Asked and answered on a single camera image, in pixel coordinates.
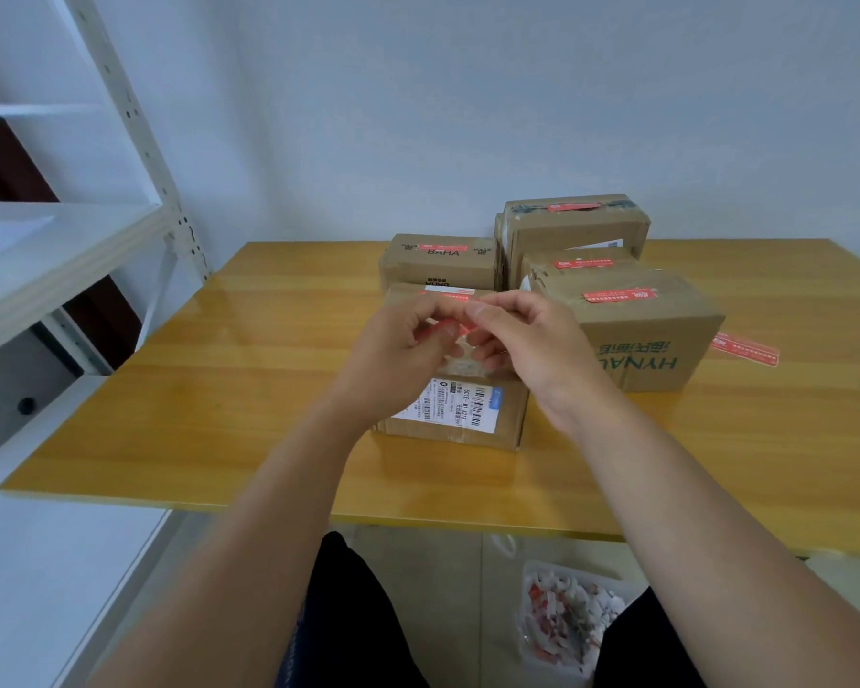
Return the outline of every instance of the shelf hole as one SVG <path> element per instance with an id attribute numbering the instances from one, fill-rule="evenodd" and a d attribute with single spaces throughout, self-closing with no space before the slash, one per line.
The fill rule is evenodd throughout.
<path id="1" fill-rule="evenodd" d="M 16 404 L 16 410 L 19 411 L 19 415 L 21 416 L 32 415 L 37 407 L 38 404 L 31 396 L 26 396 L 25 398 L 23 398 L 23 400 Z"/>

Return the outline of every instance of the wooden table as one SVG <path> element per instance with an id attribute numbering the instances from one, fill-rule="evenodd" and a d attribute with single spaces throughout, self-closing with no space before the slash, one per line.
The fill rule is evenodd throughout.
<path id="1" fill-rule="evenodd" d="M 3 489 L 225 507 L 332 380 L 378 308 L 384 244 L 246 245 Z M 796 551 L 860 554 L 860 260 L 825 240 L 649 241 L 780 366 L 708 352 L 680 393 L 632 398 Z M 367 434 L 333 517 L 620 539 L 533 401 L 518 453 Z"/>

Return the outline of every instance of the person's left hand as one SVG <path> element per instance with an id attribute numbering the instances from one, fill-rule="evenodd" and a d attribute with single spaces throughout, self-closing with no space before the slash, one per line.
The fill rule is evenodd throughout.
<path id="1" fill-rule="evenodd" d="M 447 354 L 462 355 L 456 340 L 466 320 L 465 304 L 443 295 L 383 306 L 363 327 L 329 396 L 364 429 L 395 415 L 417 399 Z"/>

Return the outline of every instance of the person's leg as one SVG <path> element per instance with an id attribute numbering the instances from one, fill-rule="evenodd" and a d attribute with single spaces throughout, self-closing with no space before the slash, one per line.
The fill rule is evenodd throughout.
<path id="1" fill-rule="evenodd" d="M 605 631 L 592 685 L 611 688 L 657 680 L 686 688 L 704 685 L 653 589 L 647 589 Z"/>
<path id="2" fill-rule="evenodd" d="M 346 685 L 356 679 L 367 685 L 427 685 L 389 597 L 363 558 L 332 531 L 322 539 L 275 685 Z"/>

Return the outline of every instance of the hand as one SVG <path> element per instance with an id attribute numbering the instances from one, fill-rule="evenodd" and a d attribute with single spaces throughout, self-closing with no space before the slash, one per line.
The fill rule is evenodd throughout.
<path id="1" fill-rule="evenodd" d="M 471 358 L 483 361 L 485 369 L 512 362 L 551 424 L 564 434 L 577 422 L 573 411 L 593 390 L 614 388 L 564 304 L 513 290 L 469 301 L 465 312 L 478 326 L 467 337 L 475 346 Z"/>
<path id="2" fill-rule="evenodd" d="M 427 323 L 434 319 L 439 323 Z M 367 321 L 329 397 L 366 429 L 412 404 L 456 345 L 465 304 L 422 294 L 383 306 Z"/>

